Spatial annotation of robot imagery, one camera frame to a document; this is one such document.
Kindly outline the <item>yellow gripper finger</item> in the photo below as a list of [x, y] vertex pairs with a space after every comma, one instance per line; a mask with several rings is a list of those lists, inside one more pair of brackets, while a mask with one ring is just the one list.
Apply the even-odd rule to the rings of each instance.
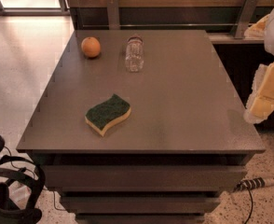
[[265, 33], [266, 23], [269, 15], [264, 16], [258, 22], [254, 23], [244, 32], [245, 37], [263, 37]]
[[274, 62], [257, 68], [245, 106], [244, 119], [252, 124], [266, 120], [274, 111]]

